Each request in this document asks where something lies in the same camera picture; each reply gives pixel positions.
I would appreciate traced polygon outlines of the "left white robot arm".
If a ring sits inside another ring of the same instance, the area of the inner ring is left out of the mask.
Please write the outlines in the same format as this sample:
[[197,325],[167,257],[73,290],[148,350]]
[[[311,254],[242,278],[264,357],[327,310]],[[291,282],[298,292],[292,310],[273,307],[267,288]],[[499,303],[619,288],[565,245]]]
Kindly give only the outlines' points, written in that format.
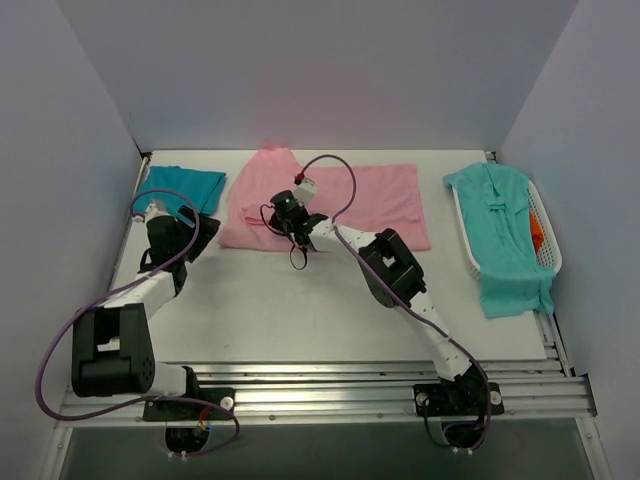
[[79,397],[166,396],[170,412],[190,419],[202,405],[193,372],[155,359],[148,323],[182,291],[186,264],[208,246],[220,222],[185,206],[174,217],[152,204],[145,225],[149,246],[136,285],[90,308],[73,326],[72,388]]

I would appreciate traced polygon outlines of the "pink t-shirt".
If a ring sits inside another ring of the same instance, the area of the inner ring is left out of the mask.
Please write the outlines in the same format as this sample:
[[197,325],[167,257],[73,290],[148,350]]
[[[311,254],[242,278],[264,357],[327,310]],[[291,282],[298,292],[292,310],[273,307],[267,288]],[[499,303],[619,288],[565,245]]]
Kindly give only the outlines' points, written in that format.
[[[302,165],[286,148],[267,147],[243,167],[226,197],[228,220],[218,243],[227,249],[285,252],[289,243],[264,225],[260,206],[283,190],[294,190],[294,176]],[[310,167],[305,175],[317,185],[307,210],[332,216],[344,207],[352,193],[354,203],[338,218],[342,225],[369,232],[396,230],[415,251],[431,248],[428,238],[417,167],[411,164],[365,165],[347,168],[331,159]]]

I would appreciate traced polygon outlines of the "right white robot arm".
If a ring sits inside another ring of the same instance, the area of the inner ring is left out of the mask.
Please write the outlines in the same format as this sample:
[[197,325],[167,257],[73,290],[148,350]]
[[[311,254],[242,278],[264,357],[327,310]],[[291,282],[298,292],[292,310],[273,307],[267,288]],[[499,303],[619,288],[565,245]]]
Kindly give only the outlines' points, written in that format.
[[444,400],[464,413],[490,395],[486,374],[451,335],[430,297],[424,270],[399,233],[373,233],[341,225],[319,213],[310,214],[292,191],[275,194],[268,226],[287,237],[304,254],[348,254],[357,262],[371,295],[398,313],[414,331],[445,385]]

